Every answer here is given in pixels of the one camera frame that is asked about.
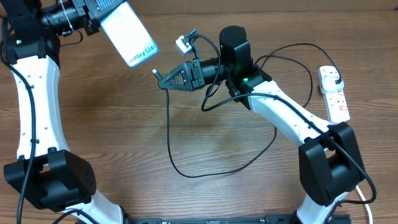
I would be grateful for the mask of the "smartphone with light blue screen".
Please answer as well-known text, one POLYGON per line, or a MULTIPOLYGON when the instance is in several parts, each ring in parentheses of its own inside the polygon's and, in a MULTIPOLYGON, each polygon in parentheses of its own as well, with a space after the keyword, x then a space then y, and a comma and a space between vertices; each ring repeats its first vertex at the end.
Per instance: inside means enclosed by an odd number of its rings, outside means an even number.
POLYGON ((121 3, 100 24, 129 67, 138 66, 159 51, 128 2, 121 3))

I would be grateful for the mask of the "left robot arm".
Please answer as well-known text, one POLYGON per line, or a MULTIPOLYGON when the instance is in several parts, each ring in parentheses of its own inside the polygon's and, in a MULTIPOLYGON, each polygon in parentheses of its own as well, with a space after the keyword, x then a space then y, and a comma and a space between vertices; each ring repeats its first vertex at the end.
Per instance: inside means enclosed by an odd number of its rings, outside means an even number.
POLYGON ((15 78, 20 116, 17 160, 4 166, 9 185, 30 202, 83 223, 129 223, 96 186, 90 163, 70 152, 58 102, 60 36, 92 35, 119 1, 3 1, 1 61, 15 78))

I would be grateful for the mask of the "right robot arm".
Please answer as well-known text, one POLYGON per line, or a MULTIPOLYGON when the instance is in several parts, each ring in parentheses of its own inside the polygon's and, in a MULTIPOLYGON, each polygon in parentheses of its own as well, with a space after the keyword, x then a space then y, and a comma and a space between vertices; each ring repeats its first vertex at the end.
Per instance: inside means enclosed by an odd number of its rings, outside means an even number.
POLYGON ((349 215, 335 211, 348 201, 348 193, 369 179, 353 129, 346 122, 321 119, 287 96, 253 60, 243 27, 225 27, 219 40, 215 58, 196 56, 182 63, 158 76, 159 87, 212 92, 225 82, 232 101, 268 119, 297 147, 303 203, 294 213, 266 215, 261 223, 350 223, 349 215))

